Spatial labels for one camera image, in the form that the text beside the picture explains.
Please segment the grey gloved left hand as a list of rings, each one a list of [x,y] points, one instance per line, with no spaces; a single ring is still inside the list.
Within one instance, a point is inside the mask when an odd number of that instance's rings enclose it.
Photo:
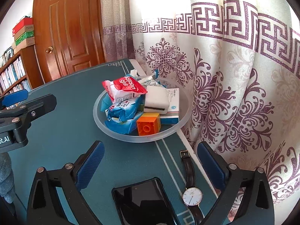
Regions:
[[[14,175],[11,158],[7,152],[0,154],[0,194],[8,204],[13,203],[15,198]]]

